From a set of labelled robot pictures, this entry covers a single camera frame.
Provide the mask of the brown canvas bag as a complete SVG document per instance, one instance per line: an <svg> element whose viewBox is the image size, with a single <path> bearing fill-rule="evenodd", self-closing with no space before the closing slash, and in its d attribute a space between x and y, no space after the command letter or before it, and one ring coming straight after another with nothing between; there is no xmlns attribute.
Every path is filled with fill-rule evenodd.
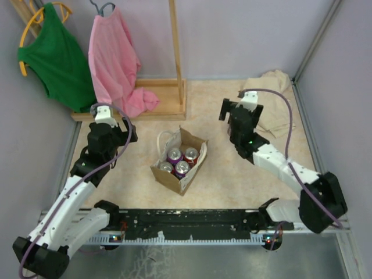
<svg viewBox="0 0 372 279"><path fill-rule="evenodd" d="M192 135L179 127L163 131L156 139L157 161L151 166L157 182L183 196L203 165L208 152L208 140Z"/></svg>

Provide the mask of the purple Fanta can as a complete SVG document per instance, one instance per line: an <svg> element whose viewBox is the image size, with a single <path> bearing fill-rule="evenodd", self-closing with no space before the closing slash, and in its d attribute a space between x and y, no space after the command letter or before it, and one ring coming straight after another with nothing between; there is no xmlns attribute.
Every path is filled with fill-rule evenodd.
<svg viewBox="0 0 372 279"><path fill-rule="evenodd" d="M171 148L167 152L167 161L172 165L176 165L183 160L183 153L180 148Z"/></svg>

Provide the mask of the red Coca-Cola can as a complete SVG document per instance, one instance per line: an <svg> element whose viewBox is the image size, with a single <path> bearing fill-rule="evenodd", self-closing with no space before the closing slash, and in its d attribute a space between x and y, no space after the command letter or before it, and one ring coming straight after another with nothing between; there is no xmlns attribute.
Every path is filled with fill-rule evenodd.
<svg viewBox="0 0 372 279"><path fill-rule="evenodd" d="M193 168L197 164L198 158L199 152L193 147L187 148L183 155L184 161L189 164L190 168Z"/></svg>

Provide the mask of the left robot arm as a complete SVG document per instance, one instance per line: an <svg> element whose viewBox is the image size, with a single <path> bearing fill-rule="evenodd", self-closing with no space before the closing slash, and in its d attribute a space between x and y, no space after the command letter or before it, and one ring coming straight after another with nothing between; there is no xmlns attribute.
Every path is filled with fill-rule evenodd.
<svg viewBox="0 0 372 279"><path fill-rule="evenodd" d="M24 270L32 273L30 278L60 278L70 259L91 236L103 228L113 231L120 226L119 207L107 201L100 201L77 224L71 221L129 143L137 141L136 127L127 117L122 121L126 131L117 123L90 124L88 144L55 203L27 237L17 237L12 245L20 263L20 278L25 278Z"/></svg>

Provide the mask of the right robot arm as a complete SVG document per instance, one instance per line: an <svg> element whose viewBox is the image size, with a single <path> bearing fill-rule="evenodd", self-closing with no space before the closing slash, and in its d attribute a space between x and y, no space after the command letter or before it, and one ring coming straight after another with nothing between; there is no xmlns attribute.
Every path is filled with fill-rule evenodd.
<svg viewBox="0 0 372 279"><path fill-rule="evenodd" d="M273 230L281 221L301 223L316 234L338 225L348 211L338 178L301 166L255 132L262 110L262 105L250 108L225 98L219 115L219 120L228 121L230 142L240 157L267 170L297 195L294 200L273 198L264 204L260 225Z"/></svg>

